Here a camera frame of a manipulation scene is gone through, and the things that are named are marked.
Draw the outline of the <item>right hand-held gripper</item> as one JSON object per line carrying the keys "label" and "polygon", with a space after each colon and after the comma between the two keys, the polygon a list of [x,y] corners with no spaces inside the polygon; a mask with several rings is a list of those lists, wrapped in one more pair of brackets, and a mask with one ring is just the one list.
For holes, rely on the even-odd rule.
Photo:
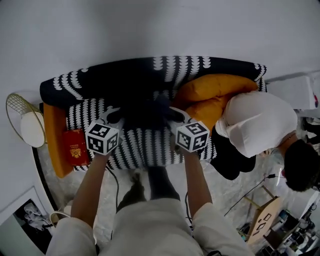
{"label": "right hand-held gripper", "polygon": [[196,121],[183,110],[169,108],[170,130],[173,133],[175,144],[192,153],[206,147],[209,141],[210,130],[202,121]]}

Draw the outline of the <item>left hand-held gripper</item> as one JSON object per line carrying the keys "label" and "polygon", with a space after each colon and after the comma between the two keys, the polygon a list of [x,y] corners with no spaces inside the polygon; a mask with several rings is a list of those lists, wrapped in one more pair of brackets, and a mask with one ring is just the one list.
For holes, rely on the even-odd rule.
{"label": "left hand-held gripper", "polygon": [[120,107],[109,107],[85,132],[86,148],[100,155],[107,155],[120,143],[124,125]]}

